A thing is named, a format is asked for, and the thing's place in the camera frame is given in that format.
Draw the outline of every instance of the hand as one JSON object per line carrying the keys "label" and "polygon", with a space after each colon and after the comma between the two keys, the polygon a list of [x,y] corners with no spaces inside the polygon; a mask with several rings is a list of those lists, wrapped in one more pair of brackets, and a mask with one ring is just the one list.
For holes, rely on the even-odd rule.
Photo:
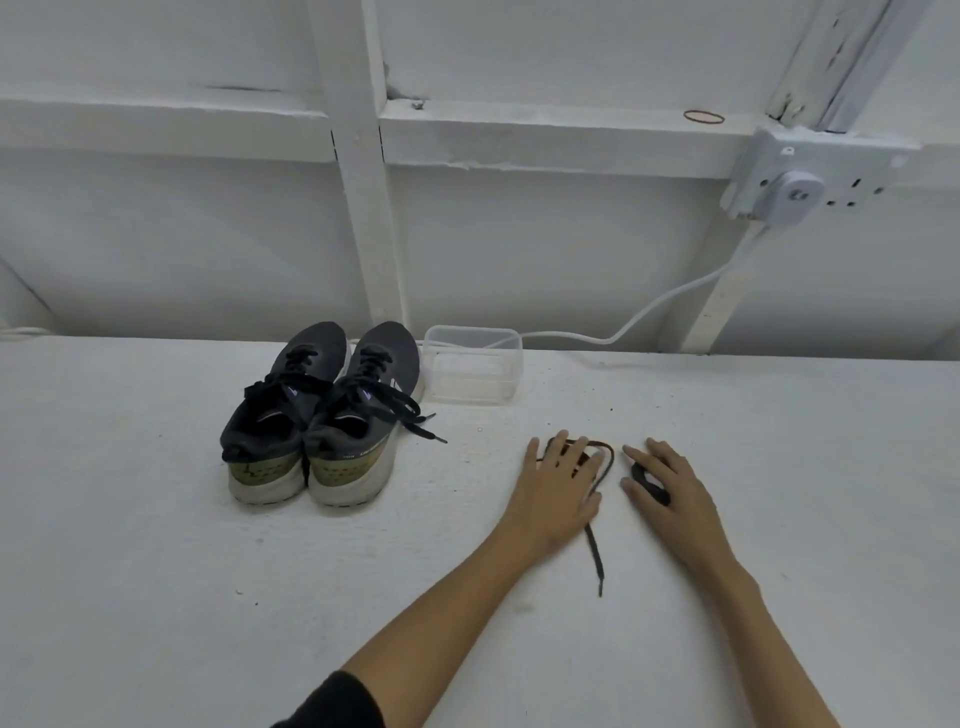
{"label": "hand", "polygon": [[539,464],[540,440],[530,441],[514,494],[494,531],[513,542],[528,566],[582,532],[600,509],[600,494],[587,493],[603,465],[603,453],[593,455],[574,475],[588,439],[580,438],[561,455],[566,437],[566,430],[558,432]]}
{"label": "hand", "polygon": [[727,541],[713,498],[686,458],[665,442],[647,439],[652,454],[624,446],[623,451],[647,469],[670,493],[670,505],[662,506],[642,485],[629,477],[620,485],[630,502],[660,539],[704,586],[739,570]]}

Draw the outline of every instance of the person's left arm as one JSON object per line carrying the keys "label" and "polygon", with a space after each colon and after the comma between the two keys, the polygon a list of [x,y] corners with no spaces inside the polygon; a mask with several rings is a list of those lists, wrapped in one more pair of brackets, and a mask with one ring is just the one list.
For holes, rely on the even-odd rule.
{"label": "person's left arm", "polygon": [[343,666],[369,691],[386,728],[420,728],[520,576],[581,533],[600,507],[587,493],[598,454],[574,474],[587,438],[562,453],[560,432],[538,464],[527,446],[507,510],[468,559],[407,607]]}

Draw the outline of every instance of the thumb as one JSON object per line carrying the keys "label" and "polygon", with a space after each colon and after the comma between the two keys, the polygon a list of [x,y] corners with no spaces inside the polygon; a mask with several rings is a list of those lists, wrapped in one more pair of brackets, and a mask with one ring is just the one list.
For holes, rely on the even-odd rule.
{"label": "thumb", "polygon": [[669,509],[657,503],[654,497],[647,493],[642,485],[629,477],[625,477],[620,481],[620,487],[623,488],[623,492],[627,494],[627,498],[630,499],[635,509],[640,512],[643,519],[647,521],[655,531],[661,533],[671,517]]}
{"label": "thumb", "polygon": [[580,510],[577,512],[577,521],[581,528],[596,518],[596,515],[600,512],[601,500],[603,500],[603,496],[594,491],[584,504],[580,506]]}

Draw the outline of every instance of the white power socket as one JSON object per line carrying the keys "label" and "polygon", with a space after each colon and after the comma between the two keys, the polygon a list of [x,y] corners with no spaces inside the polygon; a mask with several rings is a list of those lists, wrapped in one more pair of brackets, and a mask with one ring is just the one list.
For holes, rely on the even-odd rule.
{"label": "white power socket", "polygon": [[856,211],[881,200],[921,148],[920,142],[901,136],[762,126],[734,166],[720,207],[731,218],[766,219],[770,207],[758,203],[770,191],[769,185],[787,173],[802,172],[824,184],[816,206]]}

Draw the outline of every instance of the person's left hand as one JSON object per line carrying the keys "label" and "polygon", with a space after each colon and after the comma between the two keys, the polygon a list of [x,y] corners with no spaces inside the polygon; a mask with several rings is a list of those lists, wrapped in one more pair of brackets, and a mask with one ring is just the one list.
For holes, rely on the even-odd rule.
{"label": "person's left hand", "polygon": [[600,494],[587,498],[587,493],[603,465],[603,453],[574,475],[588,439],[580,438],[561,454],[566,438],[566,430],[558,432],[540,463],[540,440],[530,441],[514,494],[494,531],[510,539],[531,565],[582,532],[600,509]]}

